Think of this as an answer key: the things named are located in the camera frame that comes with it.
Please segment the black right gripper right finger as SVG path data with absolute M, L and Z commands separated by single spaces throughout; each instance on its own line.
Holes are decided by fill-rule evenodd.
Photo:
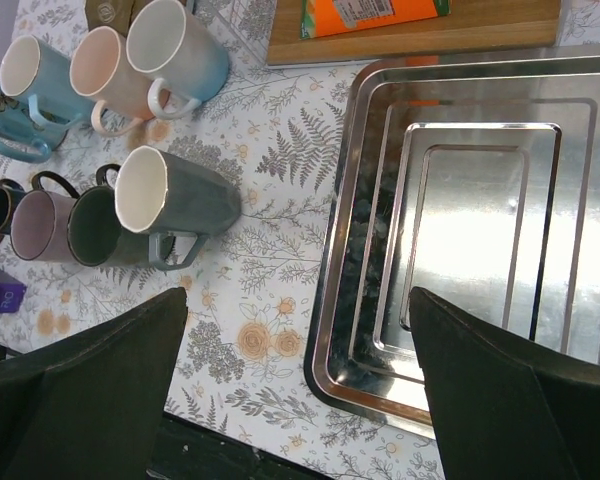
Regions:
M 448 479 L 600 479 L 600 366 L 415 287 L 409 319 Z

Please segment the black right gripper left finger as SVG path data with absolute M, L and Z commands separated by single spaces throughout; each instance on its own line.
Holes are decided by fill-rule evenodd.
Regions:
M 188 315 L 184 288 L 0 361 L 0 479 L 142 479 Z

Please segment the dark green mug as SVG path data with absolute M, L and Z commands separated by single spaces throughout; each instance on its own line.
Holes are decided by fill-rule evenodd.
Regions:
M 96 185 L 76 200 L 68 219 L 68 246 L 73 258 L 87 267 L 150 268 L 149 236 L 124 228 L 116 215 L 107 173 L 119 170 L 112 163 L 99 167 Z

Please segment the mauve purple mug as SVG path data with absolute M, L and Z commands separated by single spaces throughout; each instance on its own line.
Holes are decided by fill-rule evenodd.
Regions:
M 67 195 L 45 190 L 43 179 L 56 182 Z M 35 174 L 31 186 L 14 211 L 10 234 L 14 253 L 24 261 L 74 263 L 68 222 L 80 194 L 64 177 L 51 171 Z

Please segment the navy blue mug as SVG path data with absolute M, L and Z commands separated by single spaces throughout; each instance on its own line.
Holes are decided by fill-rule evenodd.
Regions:
M 0 234 L 9 235 L 15 210 L 26 195 L 22 185 L 15 180 L 0 180 Z

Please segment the teal grey mug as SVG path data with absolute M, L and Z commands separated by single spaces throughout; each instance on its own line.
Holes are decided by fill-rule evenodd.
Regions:
M 206 241 L 226 232 L 241 215 L 239 190 L 219 173 L 152 146 L 134 149 L 120 167 L 115 211 L 127 230 L 148 237 L 148 259 L 161 271 L 189 267 Z M 168 237 L 193 237 L 183 261 L 160 253 Z

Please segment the blue mug yellow inside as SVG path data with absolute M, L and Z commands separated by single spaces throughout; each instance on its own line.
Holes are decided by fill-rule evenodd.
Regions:
M 5 95 L 0 87 L 0 154 L 38 164 L 47 161 L 66 133 L 45 129 L 29 117 L 26 103 Z

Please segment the pink mug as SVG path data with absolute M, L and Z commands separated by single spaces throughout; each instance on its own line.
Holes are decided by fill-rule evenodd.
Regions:
M 111 27 L 97 27 L 83 38 L 71 59 L 69 78 L 78 95 L 95 103 L 89 119 L 104 137 L 124 135 L 154 118 L 148 104 L 152 81 L 132 67 L 125 38 Z M 106 109 L 130 123 L 118 130 L 105 128 L 102 115 Z

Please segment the light blue mug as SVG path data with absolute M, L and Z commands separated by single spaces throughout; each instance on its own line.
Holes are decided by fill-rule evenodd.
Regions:
M 12 41 L 0 65 L 4 94 L 28 108 L 41 128 L 66 132 L 91 123 L 94 102 L 75 92 L 70 82 L 71 60 L 33 35 Z

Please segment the white blue gradient mug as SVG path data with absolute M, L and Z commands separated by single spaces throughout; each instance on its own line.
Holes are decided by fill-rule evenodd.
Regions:
M 126 55 L 151 80 L 148 106 L 162 120 L 200 107 L 229 74 L 227 50 L 179 1 L 151 1 L 139 12 L 127 35 Z

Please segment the steel tray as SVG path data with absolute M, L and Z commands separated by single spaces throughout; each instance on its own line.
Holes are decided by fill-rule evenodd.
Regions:
M 415 287 L 600 365 L 600 44 L 356 75 L 304 374 L 324 403 L 428 437 Z

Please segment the brown snack bag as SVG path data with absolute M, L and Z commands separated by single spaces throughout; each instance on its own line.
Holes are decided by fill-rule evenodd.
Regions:
M 126 37 L 131 24 L 151 0 L 86 0 L 84 12 L 88 30 L 108 26 Z

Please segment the orange green sponge pack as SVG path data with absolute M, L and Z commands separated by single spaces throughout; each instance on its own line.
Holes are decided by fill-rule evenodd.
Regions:
M 432 18 L 451 12 L 448 0 L 309 0 L 300 38 L 310 39 Z

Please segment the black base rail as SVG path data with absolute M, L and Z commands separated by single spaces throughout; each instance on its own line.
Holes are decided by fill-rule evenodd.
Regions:
M 322 473 L 164 413 L 147 479 L 324 479 Z

